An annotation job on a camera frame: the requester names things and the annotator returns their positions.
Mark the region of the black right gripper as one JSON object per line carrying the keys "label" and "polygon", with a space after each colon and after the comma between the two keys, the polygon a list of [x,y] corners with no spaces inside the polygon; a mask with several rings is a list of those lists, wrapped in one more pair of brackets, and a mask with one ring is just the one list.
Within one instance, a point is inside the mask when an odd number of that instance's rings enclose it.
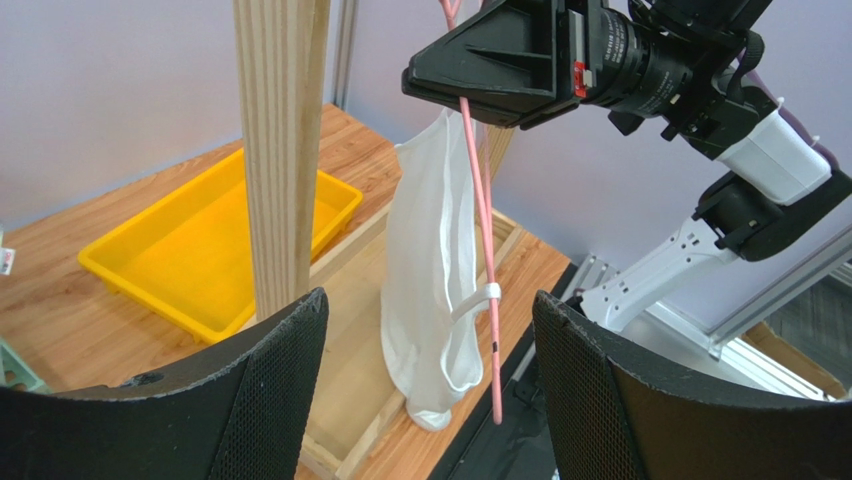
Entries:
{"label": "black right gripper", "polygon": [[683,130],[716,102],[719,18],[704,1],[489,1],[413,55],[405,95],[531,129],[582,105],[620,130]]}

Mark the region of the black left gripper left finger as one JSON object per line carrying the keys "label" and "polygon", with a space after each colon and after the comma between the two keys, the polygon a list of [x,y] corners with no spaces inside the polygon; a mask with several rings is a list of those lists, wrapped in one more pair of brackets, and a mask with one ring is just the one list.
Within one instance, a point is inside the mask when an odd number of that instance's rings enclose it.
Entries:
{"label": "black left gripper left finger", "polygon": [[117,387],[1,392],[5,479],[291,479],[324,350],[322,288]]}

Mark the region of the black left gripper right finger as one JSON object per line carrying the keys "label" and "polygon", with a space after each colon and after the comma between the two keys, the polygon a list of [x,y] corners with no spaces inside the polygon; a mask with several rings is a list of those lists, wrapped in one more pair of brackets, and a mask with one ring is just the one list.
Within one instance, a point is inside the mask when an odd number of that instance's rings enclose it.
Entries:
{"label": "black left gripper right finger", "polygon": [[564,479],[847,479],[851,406],[660,356],[540,291],[536,355]]}

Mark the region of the pink wire hanger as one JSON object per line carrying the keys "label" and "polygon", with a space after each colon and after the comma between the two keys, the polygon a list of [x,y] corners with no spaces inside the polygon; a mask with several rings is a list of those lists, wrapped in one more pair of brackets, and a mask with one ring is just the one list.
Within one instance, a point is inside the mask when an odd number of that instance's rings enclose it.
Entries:
{"label": "pink wire hanger", "polygon": [[[471,116],[469,101],[466,97],[459,98],[460,112],[463,118],[464,133],[467,143],[467,151],[473,178],[474,193],[479,214],[481,240],[483,246],[486,287],[491,290],[499,290],[496,281],[495,249],[493,242],[493,206],[491,193],[491,161],[490,147],[487,140],[483,140],[484,156],[480,157],[476,144],[476,134]],[[492,420],[495,425],[503,422],[503,400],[501,393],[500,372],[500,323],[499,323],[499,299],[488,298],[488,317],[491,333],[491,363],[492,363]]]}

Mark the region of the white tank top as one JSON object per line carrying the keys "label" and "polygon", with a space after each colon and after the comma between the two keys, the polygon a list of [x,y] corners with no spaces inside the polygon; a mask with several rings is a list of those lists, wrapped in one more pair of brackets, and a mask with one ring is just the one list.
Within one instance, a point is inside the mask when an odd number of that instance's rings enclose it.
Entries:
{"label": "white tank top", "polygon": [[386,225],[381,345],[408,416],[439,431],[482,380],[475,321],[501,288],[477,284],[474,182],[461,114],[442,110],[395,151],[402,177]]}

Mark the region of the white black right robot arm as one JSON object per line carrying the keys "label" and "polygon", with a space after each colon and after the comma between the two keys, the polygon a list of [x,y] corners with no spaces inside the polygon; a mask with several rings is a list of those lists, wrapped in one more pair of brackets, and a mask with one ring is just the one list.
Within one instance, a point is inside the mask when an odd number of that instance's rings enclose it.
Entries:
{"label": "white black right robot arm", "polygon": [[409,96],[528,130],[583,105],[624,135],[650,118],[727,173],[689,219],[573,307],[621,331],[682,280],[795,243],[850,196],[851,180],[757,80],[764,1],[488,1],[414,54]]}

